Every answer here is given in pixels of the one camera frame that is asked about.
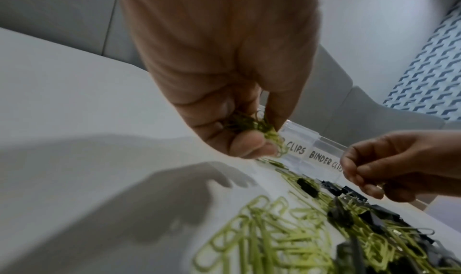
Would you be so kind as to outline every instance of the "blue and white pattern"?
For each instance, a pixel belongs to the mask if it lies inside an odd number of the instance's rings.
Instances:
[[[450,9],[383,104],[461,120],[461,1]]]

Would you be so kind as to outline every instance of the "white wall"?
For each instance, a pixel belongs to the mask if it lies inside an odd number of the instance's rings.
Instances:
[[[321,44],[382,103],[455,0],[322,0]]]

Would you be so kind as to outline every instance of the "table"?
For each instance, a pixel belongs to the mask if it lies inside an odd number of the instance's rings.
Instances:
[[[188,273],[244,204],[289,188],[204,145],[147,72],[5,29],[0,176],[0,274]],[[457,231],[410,205],[376,203],[435,229],[461,256]]]

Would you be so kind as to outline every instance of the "patterned wall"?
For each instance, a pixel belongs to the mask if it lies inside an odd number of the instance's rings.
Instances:
[[[461,1],[449,10],[384,105],[461,120]]]

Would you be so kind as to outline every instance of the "white tabletop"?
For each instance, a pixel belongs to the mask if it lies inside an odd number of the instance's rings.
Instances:
[[[204,145],[147,72],[4,29],[0,176],[0,274],[188,273],[240,207],[289,188]],[[377,203],[460,256],[460,233]]]

